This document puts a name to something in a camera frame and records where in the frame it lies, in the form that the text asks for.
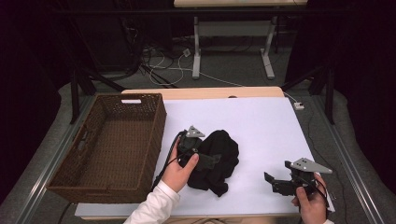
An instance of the white metal table leg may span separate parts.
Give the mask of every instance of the white metal table leg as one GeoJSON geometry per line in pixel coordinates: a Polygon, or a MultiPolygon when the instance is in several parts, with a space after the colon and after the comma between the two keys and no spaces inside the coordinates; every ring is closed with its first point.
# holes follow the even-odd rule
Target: white metal table leg
{"type": "Polygon", "coordinates": [[[272,22],[270,22],[270,27],[268,28],[268,35],[266,38],[265,47],[264,47],[264,49],[260,49],[260,52],[262,53],[262,62],[264,63],[264,69],[265,69],[265,73],[267,74],[268,79],[275,78],[274,70],[272,69],[270,58],[268,57],[268,53],[271,48],[272,38],[274,36],[275,27],[276,26],[273,25],[272,22]]]}
{"type": "Polygon", "coordinates": [[[201,50],[199,49],[198,17],[194,17],[195,54],[192,66],[192,79],[198,79],[201,69],[201,50]]]}

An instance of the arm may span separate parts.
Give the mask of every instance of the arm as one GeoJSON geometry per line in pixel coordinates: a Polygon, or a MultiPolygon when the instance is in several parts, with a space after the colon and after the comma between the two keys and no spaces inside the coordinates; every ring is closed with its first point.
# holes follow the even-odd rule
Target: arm
{"type": "Polygon", "coordinates": [[[177,193],[186,185],[199,160],[198,154],[194,154],[186,166],[181,167],[175,160],[178,142],[177,139],[162,180],[148,195],[146,201],[126,219],[125,224],[159,224],[170,217],[180,199],[177,193]]]}
{"type": "MultiPolygon", "coordinates": [[[[325,193],[326,184],[320,175],[315,174],[315,179],[319,181],[322,185],[318,185],[318,189],[325,193]]],[[[309,197],[306,196],[303,187],[299,187],[296,190],[297,197],[295,197],[291,202],[295,205],[301,206],[301,218],[305,224],[333,224],[330,220],[326,220],[326,203],[322,196],[318,193],[313,193],[309,197]]]]}

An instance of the white desk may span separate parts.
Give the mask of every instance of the white desk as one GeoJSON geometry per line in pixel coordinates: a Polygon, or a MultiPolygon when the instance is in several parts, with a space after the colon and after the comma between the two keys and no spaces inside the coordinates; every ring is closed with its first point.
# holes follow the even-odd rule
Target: white desk
{"type": "MultiPolygon", "coordinates": [[[[185,187],[180,205],[172,217],[229,217],[229,216],[289,216],[297,215],[291,205],[292,197],[272,192],[263,172],[278,179],[290,180],[290,170],[284,161],[301,157],[312,160],[312,155],[289,99],[279,97],[280,88],[212,88],[189,90],[140,90],[125,92],[165,92],[167,111],[163,147],[157,162],[157,175],[165,161],[175,135],[194,125],[206,136],[215,130],[227,131],[239,145],[239,164],[233,175],[226,179],[229,190],[220,198],[212,191],[185,187]],[[219,95],[239,96],[236,99],[199,98],[198,92],[221,92],[219,95]],[[265,94],[273,97],[252,97],[265,94]],[[189,100],[166,100],[167,97],[186,96],[189,100]]],[[[138,204],[80,203],[76,216],[85,219],[127,218],[138,204]]]]}
{"type": "MultiPolygon", "coordinates": [[[[175,0],[175,7],[290,7],[304,6],[307,0],[175,0]]],[[[276,17],[272,18],[273,22],[262,21],[240,21],[239,25],[235,22],[199,22],[198,17],[194,18],[194,39],[195,54],[192,68],[192,78],[198,79],[201,68],[201,50],[199,47],[200,35],[206,36],[225,36],[225,35],[259,35],[265,36],[266,41],[264,48],[261,49],[262,62],[268,79],[274,79],[275,74],[268,57],[271,48],[271,42],[275,30],[276,17]]]]}

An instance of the crumpled black fabric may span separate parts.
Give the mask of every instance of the crumpled black fabric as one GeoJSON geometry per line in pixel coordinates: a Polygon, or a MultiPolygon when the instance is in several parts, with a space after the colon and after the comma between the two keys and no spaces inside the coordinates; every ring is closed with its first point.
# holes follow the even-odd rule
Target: crumpled black fabric
{"type": "Polygon", "coordinates": [[[219,197],[228,191],[225,179],[233,174],[239,163],[238,144],[224,130],[214,131],[198,147],[200,153],[208,156],[221,154],[221,159],[213,170],[193,170],[188,185],[194,189],[211,189],[219,197]]]}

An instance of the brown wicker basket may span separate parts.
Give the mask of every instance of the brown wicker basket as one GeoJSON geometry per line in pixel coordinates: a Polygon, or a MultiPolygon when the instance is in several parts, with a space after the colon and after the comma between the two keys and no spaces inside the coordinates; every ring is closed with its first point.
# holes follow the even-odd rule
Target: brown wicker basket
{"type": "Polygon", "coordinates": [[[165,119],[160,94],[98,94],[47,189],[71,203],[145,201],[165,119]]]}

